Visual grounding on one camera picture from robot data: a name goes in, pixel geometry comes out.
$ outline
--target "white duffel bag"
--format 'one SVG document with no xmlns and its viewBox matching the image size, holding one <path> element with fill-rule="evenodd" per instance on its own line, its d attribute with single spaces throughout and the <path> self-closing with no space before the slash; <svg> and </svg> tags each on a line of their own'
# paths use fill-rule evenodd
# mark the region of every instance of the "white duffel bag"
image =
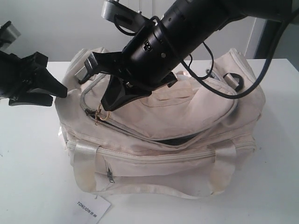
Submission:
<svg viewBox="0 0 299 224">
<path fill-rule="evenodd" d="M 258 87 L 239 100 L 222 98 L 187 72 L 150 97 L 106 112 L 100 101 L 109 75 L 97 74 L 79 85 L 76 76 L 92 51 L 81 50 L 62 83 L 67 98 L 56 98 L 61 133 L 78 186 L 97 195 L 156 193 L 196 199 L 223 192 L 233 173 L 254 152 L 252 131 L 265 96 Z M 206 67 L 195 71 L 206 72 Z M 232 73 L 248 89 L 255 76 L 235 49 L 215 60 L 211 87 L 237 94 Z"/>
</svg>

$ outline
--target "cream fabric bag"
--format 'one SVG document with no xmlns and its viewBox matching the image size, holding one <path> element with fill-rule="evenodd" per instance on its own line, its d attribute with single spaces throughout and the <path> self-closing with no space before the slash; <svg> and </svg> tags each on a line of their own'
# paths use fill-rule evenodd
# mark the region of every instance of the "cream fabric bag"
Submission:
<svg viewBox="0 0 299 224">
<path fill-rule="evenodd" d="M 265 103 L 261 87 L 242 99 L 225 99 L 179 72 L 171 88 L 108 113 L 100 100 L 109 75 L 97 74 L 83 85 L 76 78 L 92 51 L 81 50 L 73 58 L 63 80 L 68 96 L 55 101 L 78 186 L 103 196 L 157 193 L 196 199 L 223 192 L 256 148 L 252 130 Z M 240 92 L 256 79 L 235 49 L 215 60 L 213 72 L 215 78 L 205 82 L 230 95 L 238 83 L 225 74 L 243 78 Z"/>
</svg>

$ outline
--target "metal zipper pull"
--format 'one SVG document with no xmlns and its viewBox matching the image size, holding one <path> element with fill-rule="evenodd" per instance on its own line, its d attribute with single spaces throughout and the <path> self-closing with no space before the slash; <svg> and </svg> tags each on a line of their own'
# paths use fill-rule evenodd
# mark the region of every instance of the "metal zipper pull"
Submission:
<svg viewBox="0 0 299 224">
<path fill-rule="evenodd" d="M 108 171 L 107 171 L 107 177 L 108 177 L 110 183 L 115 183 L 115 182 L 114 182 L 114 179 L 113 179 L 113 174 L 112 174 L 110 168 L 108 168 Z"/>
</svg>

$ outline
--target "paper tag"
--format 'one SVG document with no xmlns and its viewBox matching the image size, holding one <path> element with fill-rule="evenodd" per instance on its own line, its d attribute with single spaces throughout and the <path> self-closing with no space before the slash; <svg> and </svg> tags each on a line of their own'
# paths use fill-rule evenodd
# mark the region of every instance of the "paper tag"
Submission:
<svg viewBox="0 0 299 224">
<path fill-rule="evenodd" d="M 100 196 L 76 193 L 59 206 L 56 223 L 97 224 L 109 207 L 110 203 Z"/>
</svg>

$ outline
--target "white table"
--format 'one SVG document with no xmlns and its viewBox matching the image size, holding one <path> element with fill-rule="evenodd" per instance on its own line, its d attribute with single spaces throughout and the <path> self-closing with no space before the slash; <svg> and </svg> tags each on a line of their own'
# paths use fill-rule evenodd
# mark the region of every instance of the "white table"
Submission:
<svg viewBox="0 0 299 224">
<path fill-rule="evenodd" d="M 249 62 L 259 74 L 264 60 Z M 68 64 L 48 68 L 61 80 Z M 194 61 L 192 67 L 208 68 L 209 62 Z M 287 60 L 274 60 L 262 87 L 267 103 L 254 132 L 259 149 L 224 194 L 198 201 L 110 196 L 112 208 L 100 223 L 299 223 L 299 73 Z M 0 223 L 54 224 L 54 201 L 78 190 L 57 138 L 55 108 L 2 101 L 0 116 Z"/>
</svg>

